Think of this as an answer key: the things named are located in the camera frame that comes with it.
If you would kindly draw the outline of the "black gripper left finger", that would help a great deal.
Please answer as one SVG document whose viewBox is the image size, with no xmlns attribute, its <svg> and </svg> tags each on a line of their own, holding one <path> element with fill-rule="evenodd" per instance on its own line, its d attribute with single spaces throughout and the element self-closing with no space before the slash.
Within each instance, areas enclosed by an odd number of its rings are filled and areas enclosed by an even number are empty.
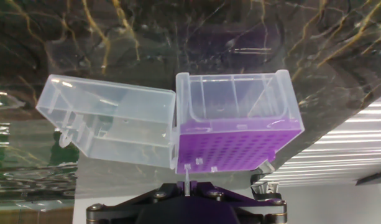
<svg viewBox="0 0 381 224">
<path fill-rule="evenodd" d="M 184 182 L 168 183 L 117 205 L 92 204 L 86 209 L 86 223 L 113 223 L 123 218 L 136 218 L 146 206 L 184 196 L 184 190 Z"/>
</svg>

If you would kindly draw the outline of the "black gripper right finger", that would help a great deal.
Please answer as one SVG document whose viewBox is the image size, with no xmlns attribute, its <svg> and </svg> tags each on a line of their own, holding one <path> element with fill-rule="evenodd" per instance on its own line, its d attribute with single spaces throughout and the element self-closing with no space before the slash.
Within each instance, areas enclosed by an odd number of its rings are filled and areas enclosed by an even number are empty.
<svg viewBox="0 0 381 224">
<path fill-rule="evenodd" d="M 239 223 L 280 224 L 287 222 L 287 202 L 278 192 L 277 182 L 257 182 L 250 187 L 252 197 L 218 187 L 210 182 L 190 182 L 190 195 L 231 208 Z"/>
</svg>

